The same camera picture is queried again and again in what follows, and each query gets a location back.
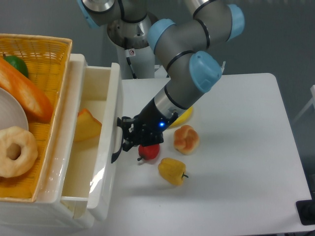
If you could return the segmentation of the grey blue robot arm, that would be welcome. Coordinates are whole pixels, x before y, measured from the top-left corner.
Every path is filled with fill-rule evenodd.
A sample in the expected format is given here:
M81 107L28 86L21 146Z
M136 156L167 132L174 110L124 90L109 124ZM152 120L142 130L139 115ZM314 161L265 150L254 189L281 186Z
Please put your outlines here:
M177 25L170 19L152 21L144 0L80 0L92 28L107 25L111 41L123 48L132 78L139 73L131 57L150 48L170 81L133 118L122 117L121 150L163 142L163 132L221 78L221 66L208 49L239 36L245 27L242 10L221 0L188 0L192 20Z

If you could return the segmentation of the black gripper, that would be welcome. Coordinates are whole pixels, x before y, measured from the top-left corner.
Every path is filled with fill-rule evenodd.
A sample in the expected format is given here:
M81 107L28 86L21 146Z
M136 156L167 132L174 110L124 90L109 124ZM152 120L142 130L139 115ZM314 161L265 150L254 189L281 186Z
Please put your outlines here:
M118 118L117 126L122 129L122 150L129 151L132 147L138 146L136 140L140 140L140 145L144 147L163 143L164 130L177 118L178 112L176 110L171 112L170 118L162 114L154 99L134 118Z

